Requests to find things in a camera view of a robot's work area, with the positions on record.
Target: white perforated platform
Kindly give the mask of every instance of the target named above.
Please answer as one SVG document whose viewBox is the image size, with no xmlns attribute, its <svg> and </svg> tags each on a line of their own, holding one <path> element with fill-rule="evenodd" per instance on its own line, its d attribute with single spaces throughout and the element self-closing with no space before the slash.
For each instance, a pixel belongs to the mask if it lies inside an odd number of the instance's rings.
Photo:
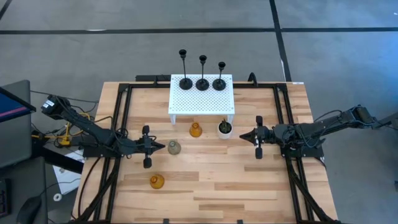
<svg viewBox="0 0 398 224">
<path fill-rule="evenodd" d="M 209 89 L 200 91 L 195 84 L 201 75 L 187 74 L 187 78 L 190 78 L 193 84 L 189 90 L 180 88 L 180 80 L 184 78 L 184 75 L 172 75 L 169 99 L 169 115 L 172 124 L 175 124 L 176 115 L 227 115 L 228 122 L 232 123 L 235 114 L 232 75 L 221 76 L 226 83 L 222 91 L 213 88 L 213 81 L 219 76 L 205 75 L 210 86 Z"/>
</svg>

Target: wooden tabletop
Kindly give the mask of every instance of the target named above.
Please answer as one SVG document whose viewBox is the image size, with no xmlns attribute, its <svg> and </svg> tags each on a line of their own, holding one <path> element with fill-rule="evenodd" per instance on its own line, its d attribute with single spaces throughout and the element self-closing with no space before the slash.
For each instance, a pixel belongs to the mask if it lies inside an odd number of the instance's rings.
<svg viewBox="0 0 398 224">
<path fill-rule="evenodd" d="M 118 85 L 104 83 L 96 119 L 113 115 Z M 304 85 L 288 83 L 287 86 L 295 123 L 312 122 Z M 282 94 L 280 98 L 287 121 Z M 267 88 L 236 88 L 234 100 L 232 137 L 220 140 L 216 126 L 222 116 L 178 116 L 176 125 L 171 125 L 168 88 L 133 89 L 127 122 L 129 138 L 138 139 L 143 125 L 149 125 L 150 134 L 157 136 L 157 142 L 167 145 L 176 139 L 182 151 L 176 156 L 169 154 L 167 148 L 155 152 L 150 169 L 143 168 L 142 154 L 122 159 L 112 223 L 162 223 L 164 218 L 171 223 L 236 223 L 238 219 L 244 223 L 295 222 L 289 179 L 279 146 L 262 145 L 264 157 L 258 160 L 254 157 L 254 146 L 239 138 L 256 126 L 256 115 L 263 117 L 268 128 L 278 123 L 274 94 Z M 203 129 L 199 138 L 191 137 L 188 132 L 194 121 Z M 98 124 L 109 128 L 110 120 Z M 90 158 L 85 162 L 78 196 L 95 160 Z M 325 168 L 313 158 L 303 158 L 303 163 L 310 193 L 326 214 L 337 219 Z M 103 159 L 87 181 L 82 210 L 98 191 L 102 168 Z M 165 184 L 159 190 L 149 183 L 154 174 L 165 177 Z M 77 216 L 78 196 L 74 216 Z M 306 219 L 300 193 L 299 197 Z M 107 202 L 108 194 L 102 204 L 101 218 L 105 217 Z"/>
</svg>

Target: small vase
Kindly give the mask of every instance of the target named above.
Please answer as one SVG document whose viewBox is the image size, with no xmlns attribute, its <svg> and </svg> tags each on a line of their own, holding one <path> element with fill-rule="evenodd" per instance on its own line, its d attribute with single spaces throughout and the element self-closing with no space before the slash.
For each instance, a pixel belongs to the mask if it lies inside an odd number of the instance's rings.
<svg viewBox="0 0 398 224">
<path fill-rule="evenodd" d="M 171 140 L 167 150 L 171 155 L 177 155 L 181 152 L 181 145 L 176 140 Z"/>
<path fill-rule="evenodd" d="M 189 129 L 189 133 L 195 138 L 201 136 L 201 127 L 199 126 L 199 123 L 194 122 Z"/>
<path fill-rule="evenodd" d="M 150 178 L 150 186 L 153 189 L 161 189 L 164 185 L 164 177 L 160 174 L 156 174 Z"/>
</svg>

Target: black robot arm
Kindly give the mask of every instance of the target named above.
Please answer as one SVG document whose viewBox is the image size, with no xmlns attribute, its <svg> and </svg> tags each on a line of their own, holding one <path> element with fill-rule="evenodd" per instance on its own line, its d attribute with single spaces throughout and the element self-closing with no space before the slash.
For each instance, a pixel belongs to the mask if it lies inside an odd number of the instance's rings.
<svg viewBox="0 0 398 224">
<path fill-rule="evenodd" d="M 155 142 L 152 139 L 154 136 L 148 135 L 149 126 L 144 126 L 142 128 L 142 137 L 134 141 L 127 138 L 124 130 L 104 129 L 93 121 L 89 121 L 77 113 L 66 98 L 50 95 L 47 99 L 42 106 L 43 114 L 53 119 L 67 120 L 72 125 L 93 136 L 95 138 L 95 146 L 92 148 L 99 152 L 98 155 L 119 157 L 143 153 L 145 154 L 144 168 L 150 168 L 152 161 L 149 156 L 165 147 L 163 144 Z"/>
<path fill-rule="evenodd" d="M 257 128 L 240 138 L 258 146 L 257 159 L 262 158 L 262 143 L 278 144 L 292 157 L 323 157 L 321 145 L 325 139 L 320 139 L 322 136 L 345 128 L 370 128 L 374 122 L 361 105 L 314 123 L 277 124 L 272 130 L 262 125 L 261 116 L 256 116 Z"/>
</svg>

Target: white paper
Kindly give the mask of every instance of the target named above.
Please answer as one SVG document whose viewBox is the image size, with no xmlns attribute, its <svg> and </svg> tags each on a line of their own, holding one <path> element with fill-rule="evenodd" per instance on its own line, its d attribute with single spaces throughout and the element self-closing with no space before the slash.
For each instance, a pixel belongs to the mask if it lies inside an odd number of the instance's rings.
<svg viewBox="0 0 398 224">
<path fill-rule="evenodd" d="M 75 152 L 71 152 L 69 154 L 66 154 L 65 156 L 72 158 L 74 160 L 80 161 L 80 162 L 85 162 L 83 158 L 83 150 L 77 150 Z M 75 179 L 79 179 L 81 177 L 80 174 L 77 174 L 75 172 L 69 171 L 62 169 L 61 167 L 57 166 L 52 166 L 54 168 L 55 176 L 57 177 L 57 182 L 71 182 Z M 70 184 L 59 184 L 61 194 L 65 195 L 72 190 L 75 190 L 76 188 L 79 187 L 80 180 L 76 180 Z"/>
</svg>

